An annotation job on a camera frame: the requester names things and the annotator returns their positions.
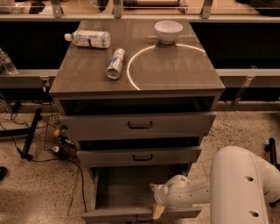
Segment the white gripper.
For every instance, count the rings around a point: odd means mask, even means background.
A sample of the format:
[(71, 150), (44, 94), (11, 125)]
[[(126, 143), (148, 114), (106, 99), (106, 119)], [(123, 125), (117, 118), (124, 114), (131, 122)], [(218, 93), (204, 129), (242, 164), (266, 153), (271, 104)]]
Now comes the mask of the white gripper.
[(156, 204), (153, 206), (152, 219), (158, 220), (165, 210), (165, 206), (189, 205), (187, 196), (190, 182), (186, 176), (175, 175), (165, 184), (150, 184)]

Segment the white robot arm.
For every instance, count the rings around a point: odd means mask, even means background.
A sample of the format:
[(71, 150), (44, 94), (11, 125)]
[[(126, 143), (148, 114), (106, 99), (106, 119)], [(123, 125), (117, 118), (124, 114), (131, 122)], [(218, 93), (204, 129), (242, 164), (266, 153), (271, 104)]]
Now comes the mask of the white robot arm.
[(266, 205), (280, 200), (280, 171), (249, 150), (227, 146), (215, 154), (208, 181), (191, 185), (175, 175), (150, 188), (154, 220), (167, 207), (208, 203), (210, 224), (269, 224)]

